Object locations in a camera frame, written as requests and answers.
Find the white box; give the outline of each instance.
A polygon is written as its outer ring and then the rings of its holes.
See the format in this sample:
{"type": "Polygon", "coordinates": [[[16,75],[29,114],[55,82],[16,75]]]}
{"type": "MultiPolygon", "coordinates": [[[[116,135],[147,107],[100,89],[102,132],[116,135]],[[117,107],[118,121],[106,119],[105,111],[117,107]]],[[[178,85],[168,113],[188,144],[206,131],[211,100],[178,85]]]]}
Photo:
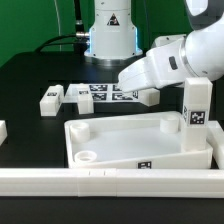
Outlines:
{"type": "Polygon", "coordinates": [[[41,116],[56,116],[64,100],[64,88],[61,85],[50,86],[40,101],[41,116]]]}
{"type": "Polygon", "coordinates": [[[181,147],[184,151],[205,150],[212,83],[208,78],[185,81],[181,147]]]}
{"type": "Polygon", "coordinates": [[[93,97],[89,89],[89,85],[77,85],[78,92],[78,110],[79,114],[92,114],[94,113],[93,97]]]}
{"type": "Polygon", "coordinates": [[[138,91],[139,102],[150,107],[159,104],[160,91],[157,89],[146,89],[138,91]]]}

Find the white foam block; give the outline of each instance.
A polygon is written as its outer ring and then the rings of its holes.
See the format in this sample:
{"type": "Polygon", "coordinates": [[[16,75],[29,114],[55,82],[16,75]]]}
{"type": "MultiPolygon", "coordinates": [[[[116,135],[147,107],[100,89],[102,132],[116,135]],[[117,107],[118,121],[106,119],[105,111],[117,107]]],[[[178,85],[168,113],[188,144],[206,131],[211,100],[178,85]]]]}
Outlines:
{"type": "Polygon", "coordinates": [[[181,128],[181,146],[185,151],[205,149],[211,94],[208,78],[186,79],[181,128]]]}
{"type": "Polygon", "coordinates": [[[116,196],[116,169],[79,170],[79,196],[116,196]]]}
{"type": "Polygon", "coordinates": [[[150,107],[159,104],[160,91],[157,89],[146,89],[138,91],[139,102],[150,107]]]}
{"type": "Polygon", "coordinates": [[[224,169],[224,132],[217,121],[209,122],[207,140],[213,147],[219,169],[224,169]]]}
{"type": "Polygon", "coordinates": [[[78,92],[78,110],[79,114],[92,114],[94,113],[93,97],[89,89],[89,85],[77,85],[78,92]]]}
{"type": "Polygon", "coordinates": [[[56,116],[64,100],[64,88],[61,85],[50,86],[40,101],[41,116],[56,116]]]}
{"type": "Polygon", "coordinates": [[[0,145],[4,142],[7,137],[7,130],[5,121],[0,121],[0,145]]]}

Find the small white cup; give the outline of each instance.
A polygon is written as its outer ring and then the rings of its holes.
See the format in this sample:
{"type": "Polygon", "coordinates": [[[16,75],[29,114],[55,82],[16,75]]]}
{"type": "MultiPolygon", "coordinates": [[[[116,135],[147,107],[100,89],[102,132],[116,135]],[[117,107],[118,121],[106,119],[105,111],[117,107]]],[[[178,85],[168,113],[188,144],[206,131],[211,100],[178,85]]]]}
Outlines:
{"type": "Polygon", "coordinates": [[[81,151],[75,154],[74,159],[76,163],[92,163],[95,162],[97,154],[93,151],[81,151]]]}
{"type": "Polygon", "coordinates": [[[77,122],[70,125],[70,136],[73,143],[85,143],[89,141],[89,124],[85,122],[77,122]]]}
{"type": "Polygon", "coordinates": [[[160,131],[166,134],[174,134],[179,129],[179,117],[166,115],[160,119],[160,131]]]}

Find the label sticker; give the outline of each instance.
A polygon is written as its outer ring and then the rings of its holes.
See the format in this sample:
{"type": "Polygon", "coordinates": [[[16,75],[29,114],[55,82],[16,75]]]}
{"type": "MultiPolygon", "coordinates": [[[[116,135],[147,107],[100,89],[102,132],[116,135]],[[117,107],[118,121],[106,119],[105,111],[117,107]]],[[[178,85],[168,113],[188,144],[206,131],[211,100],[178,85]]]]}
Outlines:
{"type": "Polygon", "coordinates": [[[117,17],[115,16],[115,14],[113,14],[109,20],[109,22],[107,23],[108,26],[120,26],[117,17]]]}
{"type": "Polygon", "coordinates": [[[190,125],[194,125],[194,124],[204,125],[205,115],[206,115],[206,111],[191,111],[190,125]]]}
{"type": "Polygon", "coordinates": [[[117,85],[113,85],[113,91],[114,92],[121,92],[121,90],[118,88],[117,85]]]}
{"type": "Polygon", "coordinates": [[[184,110],[183,110],[183,118],[185,120],[185,122],[187,122],[187,108],[184,106],[184,110]]]}
{"type": "Polygon", "coordinates": [[[93,100],[94,101],[105,101],[107,100],[107,94],[106,93],[92,93],[93,100]]]}
{"type": "Polygon", "coordinates": [[[124,96],[123,93],[113,93],[112,94],[112,100],[130,100],[132,101],[133,99],[131,97],[128,96],[124,96]]]}
{"type": "Polygon", "coordinates": [[[57,96],[57,93],[49,92],[47,96],[57,96]]]}
{"type": "Polygon", "coordinates": [[[89,91],[79,91],[79,95],[86,95],[89,94],[89,91]]]}
{"type": "Polygon", "coordinates": [[[91,92],[106,92],[108,89],[108,85],[89,85],[91,92]]]}
{"type": "Polygon", "coordinates": [[[140,162],[138,163],[138,169],[152,169],[152,162],[140,162]]]}
{"type": "Polygon", "coordinates": [[[138,91],[133,92],[133,97],[138,99],[138,91]]]}

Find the black cable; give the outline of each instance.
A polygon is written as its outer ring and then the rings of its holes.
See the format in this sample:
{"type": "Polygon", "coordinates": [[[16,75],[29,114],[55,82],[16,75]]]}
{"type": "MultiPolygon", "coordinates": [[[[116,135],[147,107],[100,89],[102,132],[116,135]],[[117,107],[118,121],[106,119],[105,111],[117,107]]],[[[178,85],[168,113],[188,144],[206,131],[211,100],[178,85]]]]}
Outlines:
{"type": "Polygon", "coordinates": [[[40,53],[45,47],[62,46],[62,45],[73,45],[73,44],[86,44],[86,41],[45,44],[45,45],[43,45],[43,46],[38,47],[38,48],[35,50],[35,52],[36,52],[36,53],[40,53]]]}
{"type": "Polygon", "coordinates": [[[74,6],[75,6],[75,17],[76,17],[76,20],[82,20],[81,7],[80,7],[79,0],[74,0],[74,6]]]}
{"type": "Polygon", "coordinates": [[[55,42],[57,40],[67,39],[67,38],[76,38],[76,35],[75,34],[68,34],[68,35],[62,35],[62,36],[58,36],[58,37],[51,38],[50,40],[47,40],[42,45],[40,45],[35,50],[35,52],[40,52],[46,45],[51,44],[52,42],[55,42]]]}
{"type": "Polygon", "coordinates": [[[82,15],[81,15],[81,7],[80,7],[80,1],[74,0],[74,7],[75,7],[75,29],[76,32],[84,32],[84,25],[82,22],[82,15]]]}
{"type": "Polygon", "coordinates": [[[150,43],[150,25],[149,25],[149,11],[147,10],[146,0],[143,0],[144,2],[144,9],[145,9],[145,18],[146,18],[146,24],[147,24],[147,33],[149,38],[149,47],[151,45],[150,43]]]}

